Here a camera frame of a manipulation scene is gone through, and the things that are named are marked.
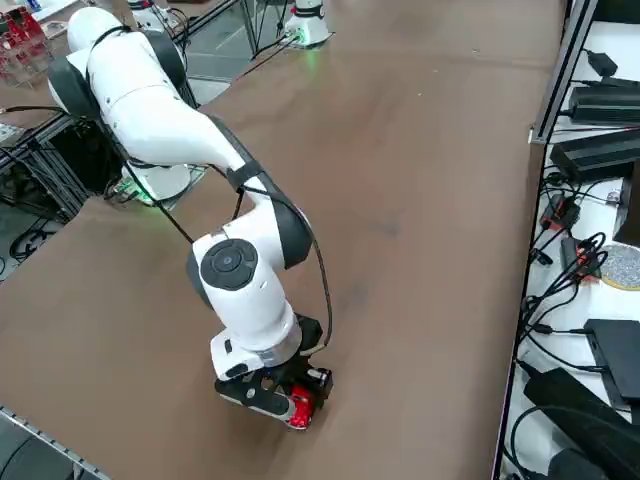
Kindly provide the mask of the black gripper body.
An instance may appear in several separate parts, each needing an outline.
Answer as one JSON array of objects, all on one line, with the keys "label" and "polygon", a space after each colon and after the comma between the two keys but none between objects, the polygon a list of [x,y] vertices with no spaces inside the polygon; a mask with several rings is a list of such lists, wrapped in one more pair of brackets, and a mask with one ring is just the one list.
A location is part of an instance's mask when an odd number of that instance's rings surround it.
[{"label": "black gripper body", "polygon": [[296,315],[296,320],[302,333],[300,347],[287,362],[270,370],[272,384],[269,390],[281,391],[285,395],[290,395],[294,386],[318,391],[323,384],[323,373],[310,364],[309,356],[302,355],[303,351],[318,345],[323,334],[321,324],[303,315]]}]

